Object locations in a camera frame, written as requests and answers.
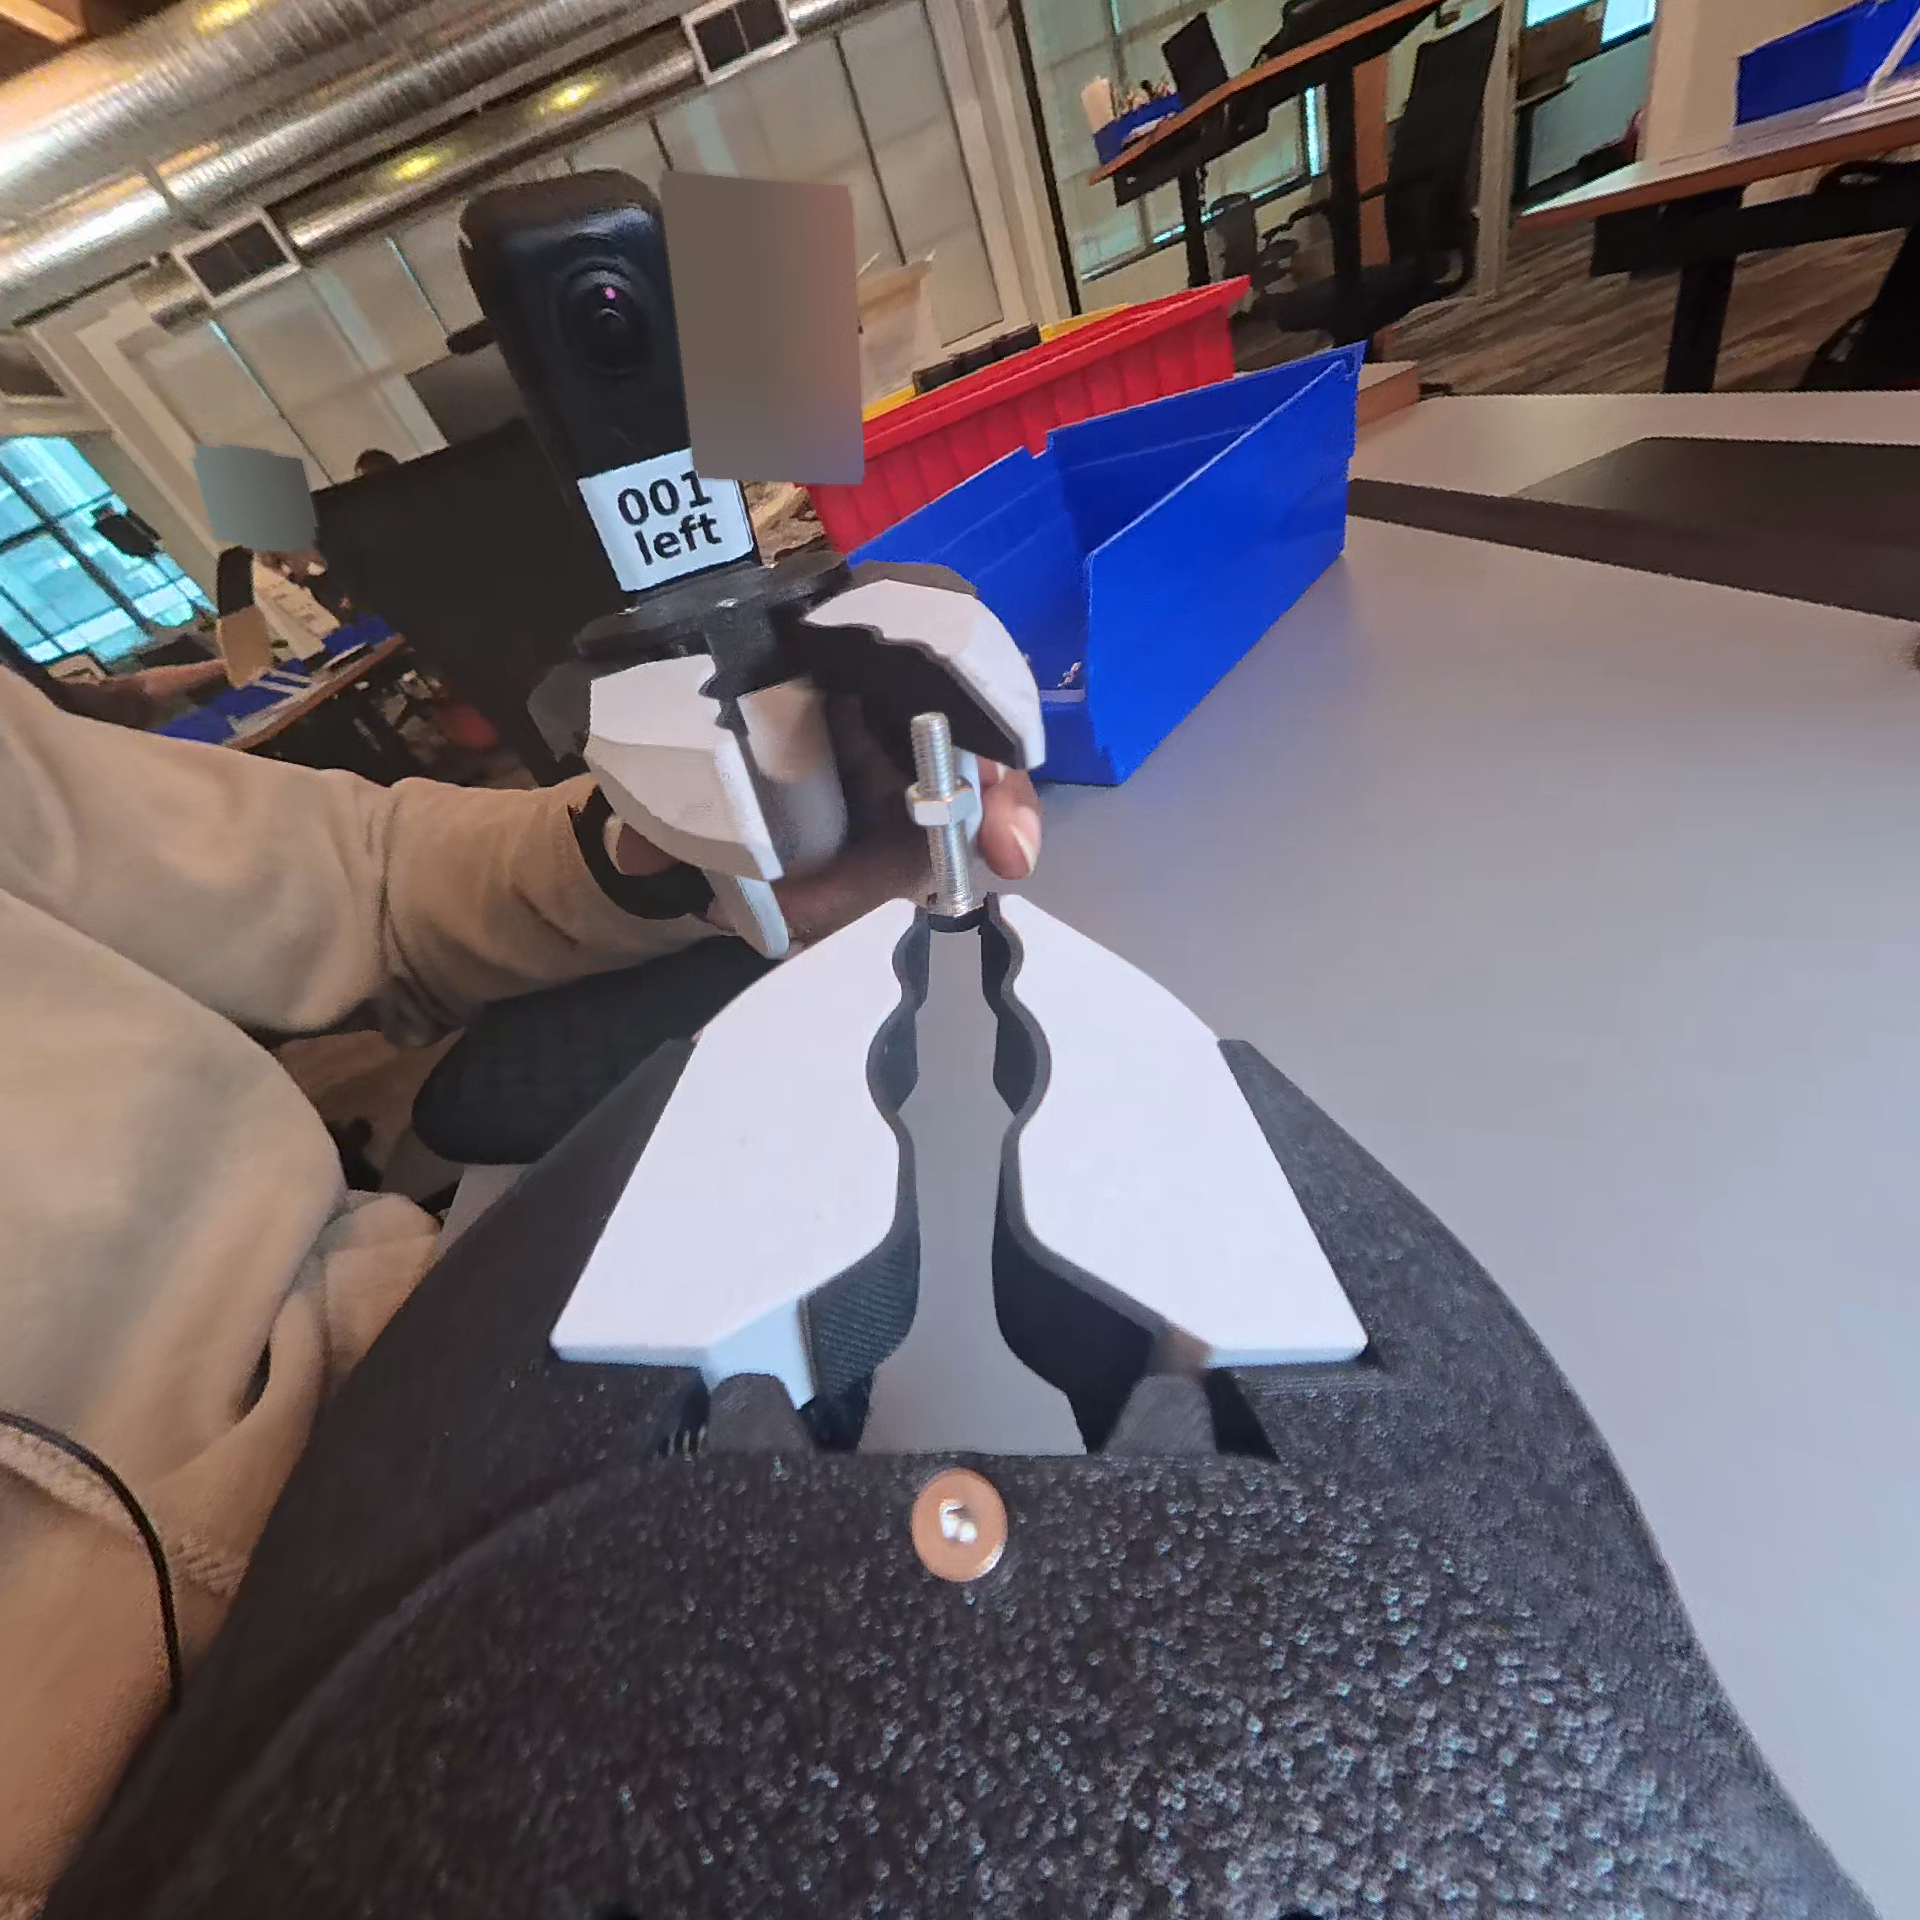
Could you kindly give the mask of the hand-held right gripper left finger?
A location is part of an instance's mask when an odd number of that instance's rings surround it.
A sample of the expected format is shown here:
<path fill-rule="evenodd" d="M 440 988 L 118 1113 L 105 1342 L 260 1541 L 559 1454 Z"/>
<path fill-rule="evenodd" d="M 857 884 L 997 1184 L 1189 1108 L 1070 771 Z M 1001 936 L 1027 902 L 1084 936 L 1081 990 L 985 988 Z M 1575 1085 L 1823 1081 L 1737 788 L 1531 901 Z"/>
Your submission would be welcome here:
<path fill-rule="evenodd" d="M 796 1406 L 868 1380 L 920 1292 L 902 1105 L 918 1083 L 926 916 L 886 902 L 715 1014 L 553 1325 L 577 1363 L 779 1380 Z"/>

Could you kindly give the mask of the red plastic bin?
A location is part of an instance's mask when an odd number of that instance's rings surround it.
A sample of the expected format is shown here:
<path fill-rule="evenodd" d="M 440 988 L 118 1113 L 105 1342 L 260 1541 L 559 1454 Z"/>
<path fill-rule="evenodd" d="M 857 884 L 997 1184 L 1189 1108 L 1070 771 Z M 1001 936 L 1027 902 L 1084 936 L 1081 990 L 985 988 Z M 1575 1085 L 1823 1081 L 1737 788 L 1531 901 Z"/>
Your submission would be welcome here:
<path fill-rule="evenodd" d="M 852 552 L 998 459 L 1039 454 L 1057 427 L 1231 377 L 1231 311 L 1248 276 L 1126 303 L 863 420 L 863 473 L 807 484 L 822 537 Z"/>

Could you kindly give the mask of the person's left forearm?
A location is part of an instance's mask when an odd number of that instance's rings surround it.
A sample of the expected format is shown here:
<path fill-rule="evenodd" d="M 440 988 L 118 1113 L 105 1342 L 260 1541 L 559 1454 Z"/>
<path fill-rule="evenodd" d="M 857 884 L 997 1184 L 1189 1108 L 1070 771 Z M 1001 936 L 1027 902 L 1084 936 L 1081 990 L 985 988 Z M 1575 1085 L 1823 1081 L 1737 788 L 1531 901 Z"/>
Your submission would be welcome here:
<path fill-rule="evenodd" d="M 713 940 L 614 897 L 592 780 L 375 784 L 64 711 L 4 671 L 4 901 L 240 1025 L 408 1040 Z"/>

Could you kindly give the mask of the thin steel screw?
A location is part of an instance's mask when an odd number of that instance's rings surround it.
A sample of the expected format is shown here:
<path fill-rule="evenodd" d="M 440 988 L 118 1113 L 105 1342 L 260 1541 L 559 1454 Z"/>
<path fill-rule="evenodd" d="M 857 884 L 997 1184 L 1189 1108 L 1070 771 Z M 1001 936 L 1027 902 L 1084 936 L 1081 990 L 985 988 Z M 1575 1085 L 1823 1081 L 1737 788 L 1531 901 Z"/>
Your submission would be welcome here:
<path fill-rule="evenodd" d="M 909 719 L 908 733 L 915 761 L 912 781 L 926 781 L 939 788 L 952 785 L 960 777 L 965 777 L 976 784 L 980 798 L 976 757 L 955 744 L 945 712 L 916 712 Z M 976 831 L 972 837 L 951 827 L 944 831 L 920 831 L 928 840 L 928 913 L 944 923 L 972 918 L 979 907 L 979 889 L 972 867 Z"/>

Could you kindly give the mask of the blue plastic bin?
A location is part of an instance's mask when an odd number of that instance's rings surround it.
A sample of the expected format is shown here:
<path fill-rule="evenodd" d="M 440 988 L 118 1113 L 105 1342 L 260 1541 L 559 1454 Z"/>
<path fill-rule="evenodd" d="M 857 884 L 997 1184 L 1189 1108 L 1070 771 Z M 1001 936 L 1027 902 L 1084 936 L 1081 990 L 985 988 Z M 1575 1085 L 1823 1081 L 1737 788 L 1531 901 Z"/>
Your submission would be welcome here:
<path fill-rule="evenodd" d="M 1045 780 L 1123 784 L 1339 558 L 1363 348 L 1055 427 L 857 545 L 968 581 L 1039 685 Z"/>
<path fill-rule="evenodd" d="M 1806 21 L 1747 45 L 1735 69 L 1735 126 L 1855 95 L 1916 21 L 1916 1 L 1817 4 Z"/>

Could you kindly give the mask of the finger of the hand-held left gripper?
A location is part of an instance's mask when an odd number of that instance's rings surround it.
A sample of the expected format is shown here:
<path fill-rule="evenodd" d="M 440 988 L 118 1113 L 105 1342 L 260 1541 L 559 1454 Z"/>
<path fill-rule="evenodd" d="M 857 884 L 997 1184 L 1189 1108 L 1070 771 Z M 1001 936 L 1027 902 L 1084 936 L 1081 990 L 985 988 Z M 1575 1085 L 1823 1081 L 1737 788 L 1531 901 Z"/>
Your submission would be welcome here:
<path fill-rule="evenodd" d="M 993 609 L 955 577 L 857 577 L 798 614 L 798 664 L 852 702 L 900 771 L 926 712 L 945 719 L 960 751 L 1020 772 L 1045 764 L 1036 673 Z"/>
<path fill-rule="evenodd" d="M 787 958 L 783 875 L 753 768 L 708 692 L 711 661 L 644 661 L 587 688 L 585 758 L 613 813 L 705 875 L 723 923 L 759 956 Z"/>

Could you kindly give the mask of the wooden standing desk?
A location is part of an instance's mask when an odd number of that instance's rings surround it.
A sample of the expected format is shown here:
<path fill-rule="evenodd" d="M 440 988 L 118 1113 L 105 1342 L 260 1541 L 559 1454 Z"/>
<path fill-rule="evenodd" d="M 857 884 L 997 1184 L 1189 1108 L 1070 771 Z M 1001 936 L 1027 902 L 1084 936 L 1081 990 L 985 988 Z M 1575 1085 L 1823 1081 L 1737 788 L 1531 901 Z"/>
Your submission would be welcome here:
<path fill-rule="evenodd" d="M 1256 136 L 1255 117 L 1286 100 L 1323 94 L 1327 127 L 1327 225 L 1333 276 L 1345 300 L 1360 295 L 1365 268 L 1360 127 L 1380 127 L 1380 110 L 1360 105 L 1358 72 L 1391 55 L 1405 36 L 1437 15 L 1440 1 L 1333 4 L 1304 36 L 1184 100 L 1145 134 L 1100 161 L 1093 184 L 1111 184 L 1117 205 L 1173 184 L 1179 196 L 1184 280 L 1208 284 L 1205 173 Z"/>

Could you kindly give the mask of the wooden office desk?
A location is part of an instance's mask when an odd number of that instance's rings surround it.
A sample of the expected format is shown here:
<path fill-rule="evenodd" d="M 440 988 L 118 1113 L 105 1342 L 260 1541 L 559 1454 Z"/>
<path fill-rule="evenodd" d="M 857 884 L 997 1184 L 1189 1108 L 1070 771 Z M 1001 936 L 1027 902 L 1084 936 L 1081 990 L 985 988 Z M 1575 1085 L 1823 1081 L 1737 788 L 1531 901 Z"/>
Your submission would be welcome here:
<path fill-rule="evenodd" d="M 1819 108 L 1683 160 L 1637 160 L 1524 208 L 1517 233 L 1590 225 L 1590 276 L 1678 276 L 1663 392 L 1713 387 L 1737 264 L 1916 225 L 1918 100 Z"/>

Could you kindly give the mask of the yellow plastic bin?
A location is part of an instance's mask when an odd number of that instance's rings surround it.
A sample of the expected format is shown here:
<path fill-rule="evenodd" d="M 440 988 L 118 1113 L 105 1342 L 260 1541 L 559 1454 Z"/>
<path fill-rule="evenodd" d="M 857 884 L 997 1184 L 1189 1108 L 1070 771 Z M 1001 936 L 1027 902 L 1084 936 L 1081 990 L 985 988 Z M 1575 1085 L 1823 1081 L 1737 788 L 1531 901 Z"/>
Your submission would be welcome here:
<path fill-rule="evenodd" d="M 865 422 L 886 416 L 912 400 L 926 397 L 944 387 L 961 377 L 972 377 L 985 367 L 993 367 L 1001 360 L 1014 359 L 1021 352 L 1037 350 L 1043 345 L 1043 327 L 1023 325 L 1012 327 L 1004 333 L 990 335 L 985 342 L 976 342 L 973 348 L 960 350 L 941 360 L 928 363 L 923 367 L 915 367 L 908 381 L 863 407 L 861 417 Z"/>

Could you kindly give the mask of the person's torso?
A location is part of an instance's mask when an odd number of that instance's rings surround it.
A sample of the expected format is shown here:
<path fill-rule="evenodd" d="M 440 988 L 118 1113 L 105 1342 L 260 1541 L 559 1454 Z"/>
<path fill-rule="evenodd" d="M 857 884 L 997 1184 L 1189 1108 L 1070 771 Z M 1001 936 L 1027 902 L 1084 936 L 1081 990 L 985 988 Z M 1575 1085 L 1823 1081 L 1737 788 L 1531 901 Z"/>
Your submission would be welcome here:
<path fill-rule="evenodd" d="M 323 1400 L 436 1222 L 157 998 L 4 1007 L 4 1916 L 33 1916 L 220 1633 Z"/>

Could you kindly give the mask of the black mesh office chair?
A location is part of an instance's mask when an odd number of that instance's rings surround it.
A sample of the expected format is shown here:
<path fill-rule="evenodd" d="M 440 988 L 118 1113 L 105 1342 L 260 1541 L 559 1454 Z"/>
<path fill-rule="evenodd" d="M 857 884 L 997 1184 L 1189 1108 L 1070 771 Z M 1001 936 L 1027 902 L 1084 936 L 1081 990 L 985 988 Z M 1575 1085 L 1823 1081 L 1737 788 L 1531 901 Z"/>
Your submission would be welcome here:
<path fill-rule="evenodd" d="M 585 508 L 532 427 L 491 432 L 312 496 L 318 551 L 353 609 L 389 622 L 541 784 L 585 771 L 581 719 L 531 702 L 574 639 L 621 608 Z"/>

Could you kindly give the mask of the person's left hand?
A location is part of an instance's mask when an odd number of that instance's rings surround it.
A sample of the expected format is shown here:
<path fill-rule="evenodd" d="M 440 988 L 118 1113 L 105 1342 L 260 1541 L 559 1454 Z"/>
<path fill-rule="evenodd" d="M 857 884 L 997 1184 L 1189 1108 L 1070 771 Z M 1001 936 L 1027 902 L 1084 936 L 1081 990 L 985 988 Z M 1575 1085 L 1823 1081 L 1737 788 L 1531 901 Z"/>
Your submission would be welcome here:
<path fill-rule="evenodd" d="M 783 867 L 775 897 L 791 934 L 788 950 L 821 941 L 891 897 L 928 901 L 928 840 L 902 803 L 909 772 L 876 747 L 852 702 L 796 678 L 720 704 L 725 725 L 752 758 Z M 677 862 L 614 813 L 613 821 L 609 855 L 620 872 L 654 878 Z"/>

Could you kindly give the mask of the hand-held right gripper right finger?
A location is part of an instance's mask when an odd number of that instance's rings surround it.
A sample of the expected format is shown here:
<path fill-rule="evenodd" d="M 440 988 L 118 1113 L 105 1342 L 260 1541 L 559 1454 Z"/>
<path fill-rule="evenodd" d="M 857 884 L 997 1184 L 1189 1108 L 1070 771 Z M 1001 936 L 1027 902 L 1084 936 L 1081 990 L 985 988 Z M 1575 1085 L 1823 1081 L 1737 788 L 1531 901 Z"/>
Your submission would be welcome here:
<path fill-rule="evenodd" d="M 1360 1317 L 1215 1033 L 1157 977 L 993 902 L 993 1310 L 1070 1398 L 1342 1364 Z"/>

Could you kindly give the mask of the black wrist rest pad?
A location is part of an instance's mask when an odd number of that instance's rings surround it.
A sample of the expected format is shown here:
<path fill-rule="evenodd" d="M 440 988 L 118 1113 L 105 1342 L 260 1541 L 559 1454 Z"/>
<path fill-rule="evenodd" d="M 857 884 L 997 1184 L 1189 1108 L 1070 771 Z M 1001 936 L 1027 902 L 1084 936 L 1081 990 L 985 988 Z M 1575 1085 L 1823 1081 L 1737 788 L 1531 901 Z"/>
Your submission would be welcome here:
<path fill-rule="evenodd" d="M 773 971 L 737 940 L 503 998 L 424 1077 L 417 1140 L 456 1166 L 528 1166 L 669 1041 L 686 1041 Z"/>

